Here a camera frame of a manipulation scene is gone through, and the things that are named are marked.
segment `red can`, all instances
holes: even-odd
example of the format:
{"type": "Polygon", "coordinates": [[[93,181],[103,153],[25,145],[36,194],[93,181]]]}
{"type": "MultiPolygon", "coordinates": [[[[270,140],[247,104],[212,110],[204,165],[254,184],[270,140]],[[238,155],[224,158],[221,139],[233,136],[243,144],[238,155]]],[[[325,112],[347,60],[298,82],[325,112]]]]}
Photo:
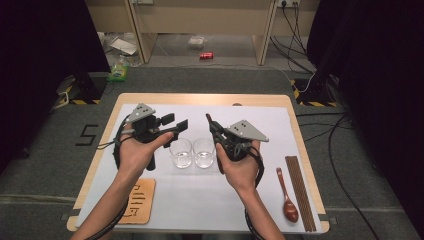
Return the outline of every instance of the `red can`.
{"type": "Polygon", "coordinates": [[[200,53],[200,59],[213,59],[213,52],[200,53]]]}

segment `wooden chopsticks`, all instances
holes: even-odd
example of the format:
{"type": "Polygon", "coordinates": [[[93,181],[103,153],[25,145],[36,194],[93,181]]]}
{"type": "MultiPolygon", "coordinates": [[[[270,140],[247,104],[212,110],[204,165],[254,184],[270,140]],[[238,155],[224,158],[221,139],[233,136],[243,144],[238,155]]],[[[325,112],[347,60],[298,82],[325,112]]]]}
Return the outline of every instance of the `wooden chopsticks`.
{"type": "Polygon", "coordinates": [[[286,157],[287,167],[292,180],[297,204],[299,205],[300,215],[302,216],[303,226],[306,232],[316,231],[314,217],[312,215],[311,205],[309,204],[308,194],[306,193],[305,183],[303,182],[302,172],[299,161],[296,156],[286,157]]]}

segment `hand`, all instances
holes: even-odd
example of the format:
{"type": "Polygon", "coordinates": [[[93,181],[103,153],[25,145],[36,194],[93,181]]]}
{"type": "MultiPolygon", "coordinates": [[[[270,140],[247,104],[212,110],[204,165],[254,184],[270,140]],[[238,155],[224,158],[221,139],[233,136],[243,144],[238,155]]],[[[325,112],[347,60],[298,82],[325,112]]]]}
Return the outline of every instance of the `hand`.
{"type": "MultiPolygon", "coordinates": [[[[127,124],[124,127],[125,130],[131,128],[131,124],[127,124]]],[[[149,143],[140,143],[135,138],[125,140],[122,142],[119,152],[121,160],[119,171],[130,173],[131,176],[140,177],[144,169],[149,165],[156,149],[169,142],[173,136],[174,134],[172,132],[167,132],[149,143]]],[[[130,135],[124,134],[120,137],[120,140],[122,141],[128,137],[130,135]]]]}
{"type": "MultiPolygon", "coordinates": [[[[259,151],[260,142],[257,140],[252,141],[252,147],[259,151]]],[[[224,170],[225,177],[228,183],[238,192],[246,190],[253,191],[255,189],[255,179],[258,173],[258,164],[255,159],[247,155],[240,161],[231,161],[221,144],[216,144],[216,152],[221,161],[222,169],[224,170]]]]}

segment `clear glass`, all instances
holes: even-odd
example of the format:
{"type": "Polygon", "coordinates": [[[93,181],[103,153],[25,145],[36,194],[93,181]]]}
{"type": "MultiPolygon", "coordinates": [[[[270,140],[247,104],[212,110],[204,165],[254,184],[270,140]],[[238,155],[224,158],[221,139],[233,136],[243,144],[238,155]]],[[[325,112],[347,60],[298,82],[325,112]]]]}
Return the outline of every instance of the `clear glass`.
{"type": "Polygon", "coordinates": [[[186,168],[192,162],[192,147],[191,142],[185,138],[179,138],[171,142],[169,151],[172,155],[172,160],[177,168],[186,168]]]}
{"type": "Polygon", "coordinates": [[[212,165],[215,156],[215,144],[209,138],[199,138],[193,143],[194,162],[200,168],[212,165]]]}

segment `green object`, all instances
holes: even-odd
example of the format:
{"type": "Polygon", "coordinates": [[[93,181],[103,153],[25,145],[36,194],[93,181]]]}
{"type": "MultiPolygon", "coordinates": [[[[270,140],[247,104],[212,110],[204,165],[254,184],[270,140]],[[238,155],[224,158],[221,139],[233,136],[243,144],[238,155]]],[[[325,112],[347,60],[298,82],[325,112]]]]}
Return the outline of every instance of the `green object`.
{"type": "Polygon", "coordinates": [[[128,66],[122,64],[115,64],[111,68],[110,74],[107,78],[110,82],[123,82],[127,79],[128,66]]]}

